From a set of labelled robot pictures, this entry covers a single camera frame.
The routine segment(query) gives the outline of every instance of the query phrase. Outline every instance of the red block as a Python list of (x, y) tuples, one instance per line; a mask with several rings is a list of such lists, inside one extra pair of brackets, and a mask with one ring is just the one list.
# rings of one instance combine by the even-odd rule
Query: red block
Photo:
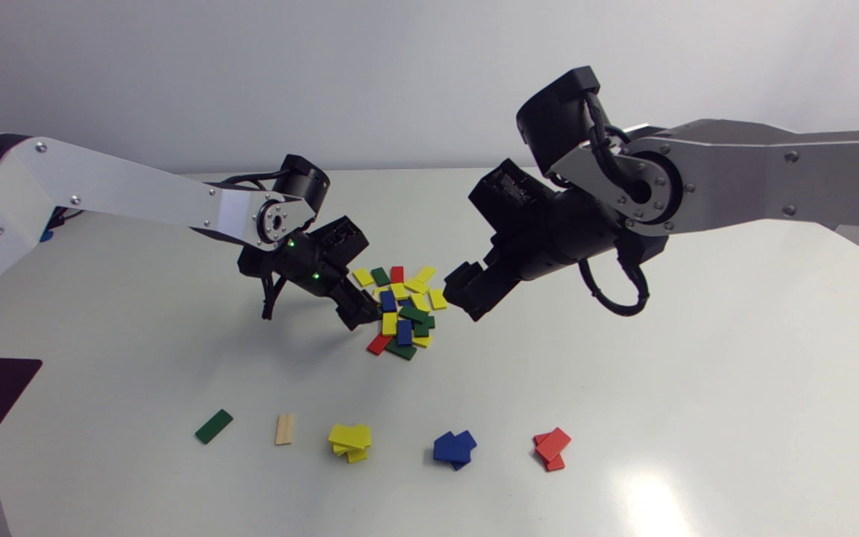
[(368, 345), (367, 350), (376, 356), (379, 356), (380, 353), (386, 349), (386, 344), (389, 343), (389, 340), (393, 339), (393, 336), (384, 336), (384, 334), (378, 333), (376, 337), (374, 337), (373, 341)]
[(561, 470), (565, 467), (565, 461), (562, 461), (562, 455), (556, 456), (552, 461), (546, 462), (546, 472), (553, 470)]
[(535, 446), (535, 452), (541, 456), (543, 461), (552, 461), (571, 441), (569, 435), (556, 427), (546, 438), (542, 439), (542, 442)]

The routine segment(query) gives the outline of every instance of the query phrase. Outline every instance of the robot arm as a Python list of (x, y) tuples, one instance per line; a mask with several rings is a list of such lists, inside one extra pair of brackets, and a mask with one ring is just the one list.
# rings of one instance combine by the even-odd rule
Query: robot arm
[[(447, 276), (444, 295), (480, 319), (521, 281), (579, 264), (592, 295), (634, 315), (648, 299), (641, 264), (671, 234), (764, 218), (859, 225), (859, 131), (795, 134), (757, 123), (703, 119), (630, 132), (610, 125), (589, 67), (567, 72), (516, 116), (544, 177), (511, 160), (470, 200), (497, 232), (478, 263)], [(611, 302), (587, 259), (616, 248), (638, 302)]]

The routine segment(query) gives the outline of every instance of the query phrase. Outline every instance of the wooden block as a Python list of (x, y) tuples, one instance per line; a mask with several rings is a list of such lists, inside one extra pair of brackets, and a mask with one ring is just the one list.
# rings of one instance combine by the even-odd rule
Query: wooden block
[(353, 449), (367, 449), (371, 446), (371, 431), (364, 424), (356, 424), (352, 427), (334, 424), (327, 437), (330, 443), (338, 443)]
[(355, 462), (365, 461), (367, 459), (366, 449), (351, 449), (347, 452), (347, 462), (351, 465)]
[(393, 292), (393, 296), (397, 300), (403, 300), (404, 298), (409, 296), (409, 293), (406, 292), (405, 286), (403, 284), (389, 284), (389, 290)]
[(381, 334), (384, 334), (384, 336), (396, 336), (396, 320), (399, 320), (396, 316), (396, 313), (384, 313), (383, 330), (381, 330)]
[(423, 282), (424, 284), (429, 284), (430, 278), (436, 273), (436, 269), (432, 266), (424, 266), (420, 268), (420, 271), (416, 273), (416, 276), (413, 279), (416, 281)]
[(389, 285), (389, 276), (386, 275), (386, 271), (384, 271), (383, 267), (372, 269), (371, 276), (373, 276), (373, 281), (376, 282), (378, 286), (388, 286)]
[(353, 277), (357, 279), (357, 283), (359, 283), (362, 288), (373, 285), (373, 276), (371, 276), (371, 273), (369, 273), (365, 268), (356, 269), (356, 271), (353, 272)]
[(417, 310), (423, 310), (423, 312), (430, 311), (430, 303), (427, 302), (427, 297), (426, 295), (423, 295), (423, 293), (410, 293), (409, 299), (413, 301), (413, 306), (415, 306)]
[(409, 290), (412, 290), (412, 292), (427, 292), (427, 290), (430, 290), (430, 286), (413, 278), (403, 282), (403, 286), (405, 286), (405, 288)]
[(443, 296), (443, 289), (430, 290), (429, 302), (432, 302), (434, 310), (445, 310), (450, 306), (450, 303), (446, 302), (446, 297)]
[(208, 442), (211, 442), (219, 432), (224, 431), (224, 428), (231, 421), (234, 421), (234, 417), (228, 414), (226, 410), (221, 409), (217, 414), (212, 415), (211, 419), (208, 419), (207, 424), (201, 425), (194, 436), (197, 436), (204, 445), (208, 445)]
[(393, 339), (393, 336), (384, 336), (384, 334), (378, 333), (376, 337), (374, 337), (373, 341), (367, 346), (367, 350), (376, 356), (379, 356), (383, 353), (383, 350), (386, 349), (386, 343), (389, 343), (389, 340)]
[(545, 439), (542, 439), (542, 442), (539, 442), (539, 445), (535, 446), (535, 452), (542, 456), (543, 461), (552, 461), (571, 441), (569, 435), (556, 427)]
[(290, 445), (294, 441), (294, 413), (277, 416), (277, 435), (274, 445)]
[(427, 314), (426, 312), (421, 312), (416, 308), (408, 307), (400, 308), (399, 312), (397, 312), (397, 315), (403, 317), (404, 319), (412, 319), (417, 323), (425, 323), (429, 318), (429, 314)]

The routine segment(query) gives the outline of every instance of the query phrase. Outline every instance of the blue block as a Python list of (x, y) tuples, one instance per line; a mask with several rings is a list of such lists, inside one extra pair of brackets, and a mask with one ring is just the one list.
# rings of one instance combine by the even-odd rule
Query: blue block
[(409, 347), (413, 344), (413, 321), (400, 319), (396, 321), (396, 344)]
[(470, 462), (470, 448), (463, 441), (457, 441), (453, 431), (450, 431), (433, 442), (432, 457), (436, 461), (457, 462), (466, 465), (467, 462)]
[(380, 302), (383, 304), (384, 312), (396, 312), (396, 297), (391, 290), (380, 293)]

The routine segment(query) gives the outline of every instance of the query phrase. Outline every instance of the yellow block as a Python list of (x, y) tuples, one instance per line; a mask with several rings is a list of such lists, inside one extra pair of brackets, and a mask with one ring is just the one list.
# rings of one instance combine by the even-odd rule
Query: yellow block
[(409, 299), (413, 301), (413, 306), (416, 306), (417, 310), (423, 310), (424, 312), (430, 311), (430, 303), (427, 302), (427, 297), (426, 295), (423, 295), (423, 293), (410, 293)]
[(389, 284), (389, 289), (392, 290), (393, 297), (397, 300), (403, 300), (406, 296), (409, 296), (406, 288), (403, 288), (403, 284)]
[(366, 449), (353, 449), (347, 452), (347, 462), (349, 462), (351, 465), (352, 463), (365, 461), (366, 459)]
[(396, 336), (396, 312), (386, 312), (383, 314), (383, 329), (380, 330), (384, 336)]
[(335, 445), (347, 446), (347, 448), (367, 449), (371, 445), (371, 431), (364, 424), (356, 424), (352, 427), (335, 424), (333, 429), (330, 429), (327, 441)]
[(371, 273), (369, 273), (365, 268), (356, 269), (356, 271), (353, 272), (353, 277), (357, 279), (357, 282), (360, 283), (362, 288), (365, 288), (365, 286), (371, 286), (375, 283), (373, 281), (373, 276), (371, 276)]
[(432, 266), (424, 266), (420, 268), (420, 271), (416, 273), (415, 279), (417, 282), (423, 282), (424, 284), (429, 284), (430, 278), (436, 273), (436, 269)]
[(412, 290), (412, 292), (422, 293), (427, 292), (427, 290), (430, 290), (430, 286), (424, 284), (423, 282), (420, 282), (416, 278), (413, 278), (412, 280), (406, 280), (405, 282), (403, 282), (403, 286), (405, 286), (405, 288), (409, 290)]
[(446, 298), (443, 296), (443, 289), (430, 290), (429, 301), (432, 302), (434, 310), (445, 310), (450, 306), (450, 303), (446, 302)]

